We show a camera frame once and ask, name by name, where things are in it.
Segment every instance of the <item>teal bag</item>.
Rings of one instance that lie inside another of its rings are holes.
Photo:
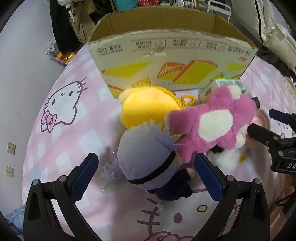
[[[138,0],[113,0],[113,1],[117,11],[131,9],[138,6]]]

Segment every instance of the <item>bedsheet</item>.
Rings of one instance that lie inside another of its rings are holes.
[[[261,108],[296,112],[295,101],[284,77],[273,66],[255,57],[242,76],[247,93],[257,96]],[[178,91],[197,96],[198,90]],[[55,181],[68,175],[89,152],[101,160],[110,159],[124,132],[120,123],[121,105],[114,99],[96,68],[87,46],[73,58],[59,76],[34,123],[23,167],[22,198],[26,202],[31,182]],[[292,129],[271,120],[271,130],[284,137],[295,136]],[[267,148],[258,145],[247,152],[243,163],[229,171],[238,180],[262,181],[268,205],[281,195],[284,175],[270,171]],[[82,200],[76,202],[83,217],[103,241],[189,241],[205,224],[217,202],[211,200],[198,175],[190,181],[190,198],[180,198],[159,209],[155,195],[128,182],[103,191],[97,172]],[[239,203],[234,207],[225,232],[231,225]],[[54,208],[64,230],[65,224],[56,202]]]

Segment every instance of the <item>electrical outlet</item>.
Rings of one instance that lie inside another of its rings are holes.
[[[13,168],[12,167],[5,167],[5,176],[13,177]]]
[[[7,153],[14,155],[15,154],[16,145],[8,142],[7,145]]]

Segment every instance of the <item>bolt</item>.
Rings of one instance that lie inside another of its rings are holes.
[[[38,179],[35,179],[35,180],[32,182],[33,185],[37,185],[38,183],[39,183],[39,180],[38,180]]]
[[[231,175],[227,175],[226,178],[228,181],[231,181],[231,182],[234,180],[234,177]]]
[[[64,175],[59,177],[60,182],[64,182],[66,181],[66,179],[67,179],[67,176],[64,176]]]
[[[260,184],[260,183],[261,183],[260,179],[258,179],[258,178],[255,178],[255,182],[256,182],[257,184]]]

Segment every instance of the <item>hello kitty print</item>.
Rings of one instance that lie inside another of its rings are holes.
[[[76,105],[84,87],[86,77],[82,81],[75,81],[60,88],[50,97],[43,109],[41,118],[41,132],[49,133],[58,124],[71,125],[76,117]]]

